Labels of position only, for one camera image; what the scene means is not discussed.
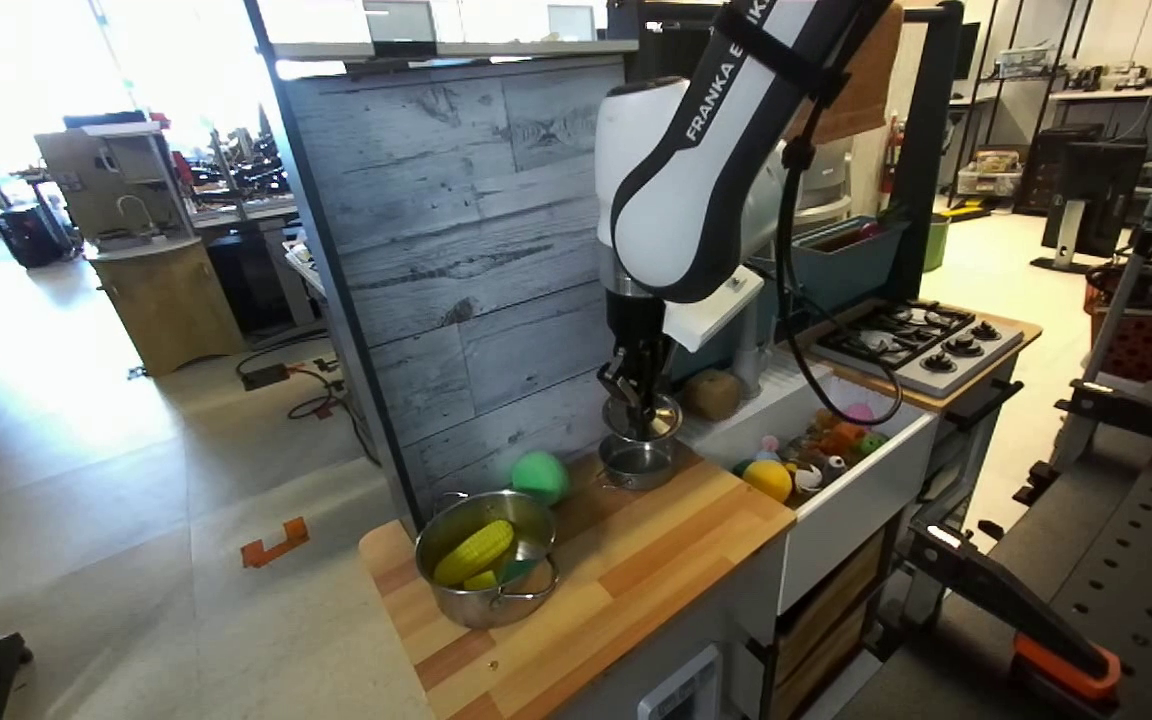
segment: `wooden cutting board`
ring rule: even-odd
[[[558,503],[558,587],[493,632],[434,609],[400,523],[358,540],[434,715],[550,715],[792,523],[792,508],[695,456],[652,492],[624,492],[582,461],[570,489]]]

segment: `stove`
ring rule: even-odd
[[[817,342],[817,355],[942,400],[1020,346],[1020,329],[940,303],[879,303]]]

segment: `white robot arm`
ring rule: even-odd
[[[596,128],[604,288],[617,355],[604,383],[642,438],[664,368],[664,299],[695,303],[739,263],[750,182],[787,121],[829,106],[892,0],[735,0],[693,80],[617,89]]]

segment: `gray wooden wall panel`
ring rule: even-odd
[[[289,91],[358,318],[340,352],[373,355],[421,511],[604,438],[591,128],[617,83],[604,56]]]

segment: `floor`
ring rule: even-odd
[[[1052,400],[1078,371],[1078,277],[1037,274],[1040,225],[956,225],[924,296],[1043,326],[1000,421],[973,521],[1046,456]],[[285,421],[316,383],[242,391],[226,362],[135,376],[94,277],[23,274],[0,248],[0,630],[35,647],[10,720],[425,715],[355,563],[390,516],[348,421]],[[241,545],[304,516],[313,540],[268,570]]]

